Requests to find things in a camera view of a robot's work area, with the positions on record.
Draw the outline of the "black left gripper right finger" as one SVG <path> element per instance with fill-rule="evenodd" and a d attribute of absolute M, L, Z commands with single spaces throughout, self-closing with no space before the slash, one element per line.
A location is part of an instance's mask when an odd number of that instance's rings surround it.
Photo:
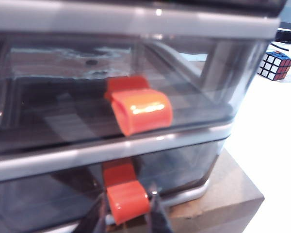
<path fill-rule="evenodd" d="M 145 216 L 148 233 L 172 233 L 172 227 L 167 217 L 157 186 L 152 183 L 149 188 L 150 211 Z"/>

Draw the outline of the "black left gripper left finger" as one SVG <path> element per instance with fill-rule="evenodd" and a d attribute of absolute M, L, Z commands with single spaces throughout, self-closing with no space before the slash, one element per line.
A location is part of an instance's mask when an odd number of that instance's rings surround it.
<path fill-rule="evenodd" d="M 107 201 L 106 194 L 101 193 L 86 216 L 75 228 L 76 233 L 106 232 Z"/>

